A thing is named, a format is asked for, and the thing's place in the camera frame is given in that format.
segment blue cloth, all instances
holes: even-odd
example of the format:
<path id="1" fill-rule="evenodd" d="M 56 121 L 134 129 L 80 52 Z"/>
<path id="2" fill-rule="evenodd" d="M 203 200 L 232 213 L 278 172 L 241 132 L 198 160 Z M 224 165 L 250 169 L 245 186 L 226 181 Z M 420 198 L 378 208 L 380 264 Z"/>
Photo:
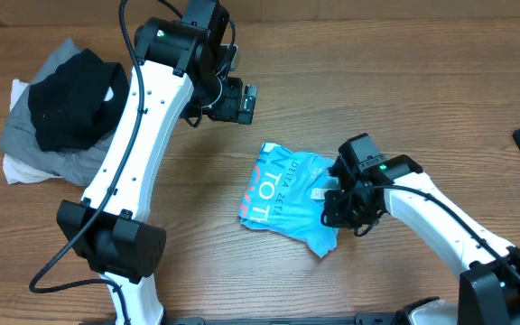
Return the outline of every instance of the blue cloth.
<path id="1" fill-rule="evenodd" d="M 240 222 L 301 240 L 324 257 L 336 247 L 339 233 L 320 223 L 324 191 L 339 187 L 338 179 L 328 174 L 333 163 L 316 153 L 293 153 L 264 143 L 240 205 Z"/>

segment white cloth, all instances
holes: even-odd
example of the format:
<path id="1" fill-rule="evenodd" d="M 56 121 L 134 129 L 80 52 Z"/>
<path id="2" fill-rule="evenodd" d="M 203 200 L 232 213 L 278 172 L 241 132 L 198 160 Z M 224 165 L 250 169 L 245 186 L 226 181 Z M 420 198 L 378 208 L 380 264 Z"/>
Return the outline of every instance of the white cloth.
<path id="1" fill-rule="evenodd" d="M 19 79 L 14 79 L 11 84 L 11 103 L 9 111 L 14 109 L 17 99 L 22 95 L 23 91 L 29 84 Z M 36 170 L 25 162 L 21 162 L 9 154 L 4 154 L 4 174 L 8 184 L 17 182 L 35 183 L 45 181 L 50 178 L 61 178 L 60 176 L 51 175 L 47 172 Z"/>

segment wooden surface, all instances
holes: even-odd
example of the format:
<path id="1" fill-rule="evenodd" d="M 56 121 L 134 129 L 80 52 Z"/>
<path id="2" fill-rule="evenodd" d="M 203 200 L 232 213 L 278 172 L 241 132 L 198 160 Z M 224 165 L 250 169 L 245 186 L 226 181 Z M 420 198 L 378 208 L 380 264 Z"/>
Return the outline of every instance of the wooden surface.
<path id="1" fill-rule="evenodd" d="M 130 67 L 117 26 L 0 29 L 0 134 L 14 78 L 29 80 L 66 37 Z M 157 291 L 173 317 L 209 319 L 394 311 L 458 285 L 410 229 L 385 216 L 369 235 L 341 231 L 320 260 L 306 245 L 247 230 L 239 201 L 263 141 L 334 157 L 369 132 L 409 154 L 452 200 L 520 246 L 520 19 L 238 25 L 239 72 L 260 88 L 251 126 L 180 121 L 152 199 L 168 243 Z M 75 324 L 113 315 L 103 286 L 31 294 L 32 276 L 64 244 L 65 181 L 8 186 L 0 152 L 0 324 Z M 69 253 L 43 284 L 93 277 Z"/>
<path id="2" fill-rule="evenodd" d="M 190 0 L 170 0 L 181 11 Z M 237 22 L 520 17 L 520 0 L 219 0 Z M 0 26 L 117 24 L 119 0 L 0 0 Z M 129 23 L 175 19 L 156 0 L 129 0 Z"/>

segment wooden table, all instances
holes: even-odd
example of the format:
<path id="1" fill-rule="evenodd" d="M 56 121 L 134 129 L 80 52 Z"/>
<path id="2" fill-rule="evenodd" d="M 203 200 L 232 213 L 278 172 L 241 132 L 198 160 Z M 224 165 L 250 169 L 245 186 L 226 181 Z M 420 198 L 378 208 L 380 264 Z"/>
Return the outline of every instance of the wooden table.
<path id="1" fill-rule="evenodd" d="M 30 80 L 65 38 L 130 67 L 118 26 L 1 28 L 0 134 L 11 81 Z M 419 237 L 385 216 L 369 235 L 341 231 L 319 259 L 304 243 L 239 225 L 237 207 L 263 141 L 334 157 L 370 133 L 409 154 L 474 219 L 520 246 L 520 19 L 241 23 L 239 71 L 260 88 L 251 126 L 180 121 L 150 223 L 168 244 L 156 271 L 173 317 L 209 319 L 394 311 L 458 285 Z M 0 152 L 0 324 L 74 324 L 113 316 L 103 286 L 35 295 L 32 276 L 64 244 L 65 181 L 5 182 Z M 43 285 L 96 275 L 69 253 Z"/>

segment wall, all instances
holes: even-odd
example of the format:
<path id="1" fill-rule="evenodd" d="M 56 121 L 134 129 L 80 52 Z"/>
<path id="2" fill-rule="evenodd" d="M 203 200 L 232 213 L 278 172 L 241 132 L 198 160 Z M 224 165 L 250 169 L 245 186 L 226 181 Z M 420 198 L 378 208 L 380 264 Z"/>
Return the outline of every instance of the wall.
<path id="1" fill-rule="evenodd" d="M 171 0 L 183 10 L 189 0 Z M 520 17 L 520 0 L 220 0 L 239 22 Z M 0 26 L 117 23 L 119 0 L 0 0 Z M 172 19 L 156 0 L 130 0 L 129 23 Z"/>

